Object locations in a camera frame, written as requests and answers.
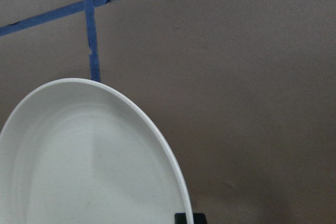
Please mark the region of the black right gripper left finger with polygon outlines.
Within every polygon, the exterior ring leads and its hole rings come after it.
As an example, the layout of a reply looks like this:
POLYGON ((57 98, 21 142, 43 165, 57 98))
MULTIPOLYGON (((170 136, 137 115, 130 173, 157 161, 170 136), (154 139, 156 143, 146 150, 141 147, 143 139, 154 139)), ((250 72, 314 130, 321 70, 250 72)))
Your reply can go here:
POLYGON ((174 215, 175 224, 186 224, 186 213, 176 213, 174 215))

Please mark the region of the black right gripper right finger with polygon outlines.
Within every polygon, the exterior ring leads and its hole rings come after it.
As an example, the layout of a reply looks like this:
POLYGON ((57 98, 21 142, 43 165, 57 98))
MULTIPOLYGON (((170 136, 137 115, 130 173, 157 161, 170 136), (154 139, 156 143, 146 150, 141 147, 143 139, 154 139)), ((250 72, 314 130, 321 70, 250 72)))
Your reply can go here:
POLYGON ((206 224, 206 216, 204 213, 194 212, 193 220, 194 224, 206 224))

